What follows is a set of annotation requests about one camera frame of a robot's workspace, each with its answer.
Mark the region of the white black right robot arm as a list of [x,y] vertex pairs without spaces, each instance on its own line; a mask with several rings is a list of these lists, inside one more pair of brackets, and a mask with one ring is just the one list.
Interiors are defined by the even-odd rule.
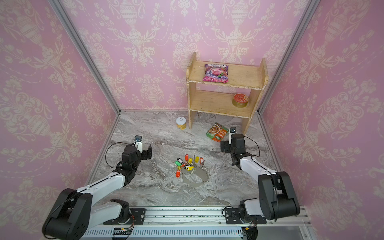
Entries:
[[240,219],[258,224],[299,215],[301,208],[289,174],[272,170],[257,161],[255,155],[246,152],[245,138],[234,133],[228,141],[221,143],[221,151],[231,154],[232,165],[258,183],[259,197],[240,202]]

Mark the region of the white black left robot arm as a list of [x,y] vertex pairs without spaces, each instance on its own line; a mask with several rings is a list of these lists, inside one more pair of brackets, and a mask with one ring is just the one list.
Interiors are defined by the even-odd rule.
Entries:
[[49,240],[79,240],[87,230],[106,222],[130,226],[136,217],[123,200],[112,199],[97,206],[104,197],[128,185],[136,175],[141,161],[152,158],[153,148],[143,150],[141,142],[126,145],[122,160],[106,177],[87,186],[60,192],[42,226],[42,234]]

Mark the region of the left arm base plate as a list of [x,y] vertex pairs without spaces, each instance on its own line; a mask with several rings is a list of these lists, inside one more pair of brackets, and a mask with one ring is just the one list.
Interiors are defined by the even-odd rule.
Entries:
[[118,218],[109,220],[103,223],[103,225],[143,225],[145,220],[145,208],[133,208],[124,210]]

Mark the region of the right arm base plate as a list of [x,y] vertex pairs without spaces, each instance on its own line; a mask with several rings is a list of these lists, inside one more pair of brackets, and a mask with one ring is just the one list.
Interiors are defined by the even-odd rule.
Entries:
[[241,217],[241,211],[238,207],[233,206],[226,206],[222,210],[222,215],[225,218],[227,225],[250,225],[256,226],[256,225],[264,225],[267,223],[267,220],[265,217],[256,215],[256,216],[250,216]]

